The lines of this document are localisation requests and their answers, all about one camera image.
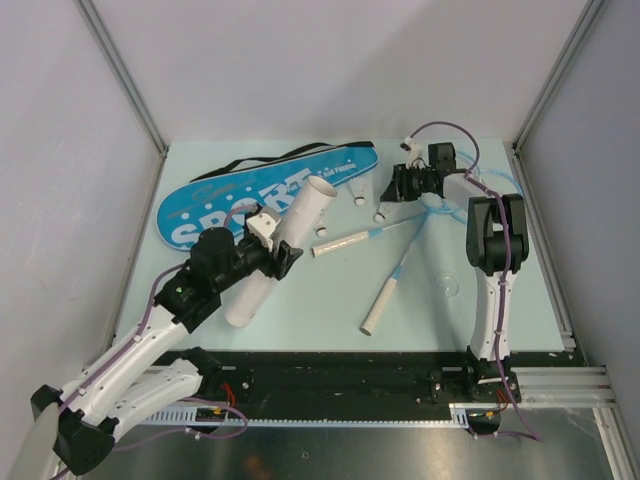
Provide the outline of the white shuttlecock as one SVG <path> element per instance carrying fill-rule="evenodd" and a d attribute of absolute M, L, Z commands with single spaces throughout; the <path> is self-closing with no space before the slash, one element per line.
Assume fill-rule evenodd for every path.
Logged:
<path fill-rule="evenodd" d="M 369 175 L 361 175 L 348 181 L 356 206 L 363 207 L 367 204 L 370 197 L 371 184 L 372 181 Z"/>
<path fill-rule="evenodd" d="M 376 223 L 385 222 L 388 218 L 392 217 L 395 214 L 397 207 L 398 204 L 394 202 L 381 202 L 378 210 L 374 214 L 374 221 Z"/>
<path fill-rule="evenodd" d="M 318 237 L 324 237 L 327 235 L 325 210 L 320 212 L 320 215 L 318 216 L 315 227 L 314 227 L 314 231 Z"/>

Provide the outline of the white shuttlecock tube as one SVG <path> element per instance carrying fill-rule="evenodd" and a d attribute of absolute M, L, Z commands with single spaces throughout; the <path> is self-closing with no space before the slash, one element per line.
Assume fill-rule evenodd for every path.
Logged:
<path fill-rule="evenodd" d="M 326 180 L 308 177 L 271 236 L 273 261 L 266 267 L 267 273 L 252 273 L 225 308 L 224 316 L 230 325 L 244 328 L 250 324 L 277 283 L 303 254 L 303 243 L 336 197 L 337 190 Z"/>

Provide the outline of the clear tube lid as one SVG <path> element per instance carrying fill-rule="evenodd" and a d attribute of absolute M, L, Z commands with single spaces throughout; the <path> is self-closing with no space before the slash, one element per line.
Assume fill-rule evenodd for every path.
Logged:
<path fill-rule="evenodd" d="M 459 292 L 459 284 L 454 274 L 439 272 L 433 279 L 436 292 L 445 298 L 455 297 Z"/>

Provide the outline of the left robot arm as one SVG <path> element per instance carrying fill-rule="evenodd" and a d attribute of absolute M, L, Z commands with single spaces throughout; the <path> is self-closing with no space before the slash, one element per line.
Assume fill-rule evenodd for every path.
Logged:
<path fill-rule="evenodd" d="M 303 254 L 302 237 L 282 231 L 267 247 L 251 227 L 240 241 L 226 228 L 200 234 L 184 263 L 154 283 L 142 319 L 78 378 L 64 387 L 44 385 L 32 411 L 59 409 L 55 454 L 68 471 L 98 466 L 136 424 L 182 399 L 207 400 L 221 387 L 221 364 L 200 347 L 184 351 L 153 378 L 138 379 L 157 359 L 193 333 L 221 305 L 221 295 L 254 273 L 281 280 Z"/>

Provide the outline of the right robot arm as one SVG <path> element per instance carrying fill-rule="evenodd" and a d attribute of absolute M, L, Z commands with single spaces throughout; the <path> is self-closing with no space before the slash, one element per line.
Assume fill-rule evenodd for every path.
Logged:
<path fill-rule="evenodd" d="M 511 350 L 508 323 L 517 274 L 529 256 L 529 235 L 522 195 L 500 194 L 475 173 L 458 166 L 451 142 L 426 149 L 407 138 L 400 148 L 408 160 L 393 167 L 383 203 L 418 200 L 434 194 L 466 211 L 466 256 L 477 280 L 476 320 L 459 374 L 437 373 L 432 397 L 488 402 L 507 396 Z"/>

